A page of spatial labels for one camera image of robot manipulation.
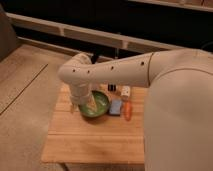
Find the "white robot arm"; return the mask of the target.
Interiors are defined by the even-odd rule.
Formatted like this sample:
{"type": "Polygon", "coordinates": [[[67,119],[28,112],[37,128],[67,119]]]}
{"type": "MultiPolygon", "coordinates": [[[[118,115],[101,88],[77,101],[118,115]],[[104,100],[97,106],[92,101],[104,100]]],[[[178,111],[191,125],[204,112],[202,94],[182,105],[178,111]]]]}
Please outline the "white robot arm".
{"type": "Polygon", "coordinates": [[[83,54],[59,78],[70,100],[84,104],[94,83],[146,87],[146,171],[213,171],[213,53],[178,49],[93,64],[83,54]]]}

